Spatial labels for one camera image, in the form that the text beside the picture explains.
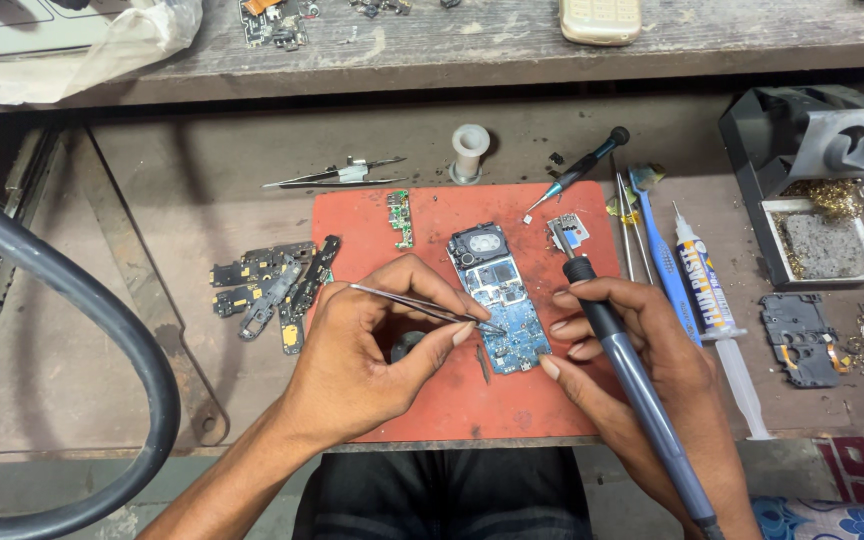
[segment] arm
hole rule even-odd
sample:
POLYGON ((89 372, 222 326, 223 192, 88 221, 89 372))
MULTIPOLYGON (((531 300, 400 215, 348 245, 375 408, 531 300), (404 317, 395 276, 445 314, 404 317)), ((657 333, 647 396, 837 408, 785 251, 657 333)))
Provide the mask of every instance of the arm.
MULTIPOLYGON (((719 397, 715 361, 690 341, 666 296, 653 286, 598 277, 573 283, 556 293, 553 302, 578 310, 579 298, 609 300, 625 321, 630 341, 712 503, 722 533, 728 540, 760 540, 745 473, 719 397)), ((576 341, 568 352, 573 361, 589 361, 602 354, 602 346, 581 313, 551 325, 549 331, 553 338, 576 341)), ((687 538, 701 538, 629 405, 609 395, 568 360, 548 354, 539 361, 592 420, 635 483, 682 523, 687 538)))
MULTIPOLYGON (((410 291, 453 313, 490 313, 455 290, 417 256, 403 255, 361 281, 410 291)), ((336 281, 321 291, 308 339, 285 392, 139 538, 243 538, 282 485, 306 461, 402 415, 473 323, 429 332, 399 362, 387 364, 373 337, 398 317, 437 319, 336 281)))

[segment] beige phone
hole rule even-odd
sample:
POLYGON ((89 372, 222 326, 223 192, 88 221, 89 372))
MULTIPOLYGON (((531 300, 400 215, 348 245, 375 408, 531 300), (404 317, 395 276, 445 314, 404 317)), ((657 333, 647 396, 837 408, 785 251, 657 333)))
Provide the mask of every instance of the beige phone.
POLYGON ((558 20, 567 40, 590 45, 627 45, 639 37, 639 0, 558 0, 558 20))

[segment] person's lap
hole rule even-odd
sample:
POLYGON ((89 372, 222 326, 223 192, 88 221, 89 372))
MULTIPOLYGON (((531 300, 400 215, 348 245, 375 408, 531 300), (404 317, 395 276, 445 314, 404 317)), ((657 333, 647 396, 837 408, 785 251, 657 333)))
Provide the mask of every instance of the person's lap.
POLYGON ((328 453, 293 538, 592 539, 571 448, 328 453))

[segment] screwdriver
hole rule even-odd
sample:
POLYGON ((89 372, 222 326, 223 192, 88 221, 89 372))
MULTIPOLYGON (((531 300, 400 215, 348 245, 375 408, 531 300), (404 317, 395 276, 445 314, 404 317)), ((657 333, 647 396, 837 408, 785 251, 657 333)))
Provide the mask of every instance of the screwdriver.
MULTIPOLYGON (((561 271, 568 282, 574 284, 582 280, 594 280, 596 275, 593 264, 588 257, 575 255, 562 225, 555 223, 552 232, 568 256, 568 262, 561 266, 561 271)), ((666 414, 666 408, 656 395, 656 389, 652 386, 648 374, 642 368, 642 361, 633 349, 616 309, 607 300, 580 298, 579 306, 585 312, 585 318, 592 326, 595 338, 602 344, 602 349, 625 395, 629 398, 635 416, 638 417, 655 454, 668 472, 669 478, 672 479, 672 485, 675 486, 678 497, 681 498, 692 522, 698 526, 704 538, 724 538, 713 505, 706 496, 706 490, 703 489, 692 469, 682 442, 679 441, 679 436, 666 414)))
POLYGON ((563 172, 561 176, 556 178, 556 180, 552 182, 552 185, 545 190, 545 194, 542 195, 541 199, 535 201, 535 204, 532 204, 529 206, 529 209, 525 210, 525 214, 532 212, 532 209, 549 197, 553 197, 565 191, 566 188, 572 186, 573 182, 579 180, 585 176, 586 173, 593 170, 593 167, 596 166, 596 164, 599 163, 599 160, 604 158, 606 154, 612 152, 617 146, 622 146, 627 142, 629 142, 629 129, 625 129, 622 126, 612 128, 611 133, 606 141, 602 143, 602 146, 596 148, 592 153, 586 153, 584 157, 576 161, 571 167, 563 172))

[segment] hose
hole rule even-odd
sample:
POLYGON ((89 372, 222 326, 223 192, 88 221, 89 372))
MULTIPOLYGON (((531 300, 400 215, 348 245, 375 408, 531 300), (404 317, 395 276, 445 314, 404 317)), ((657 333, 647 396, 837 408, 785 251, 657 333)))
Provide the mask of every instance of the hose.
POLYGON ((30 272, 92 319, 131 361, 149 399, 150 425, 145 446, 111 484, 66 506, 0 517, 0 540, 59 538, 118 510, 159 472, 179 432, 179 387, 162 348, 122 300, 1 210, 0 257, 30 272))

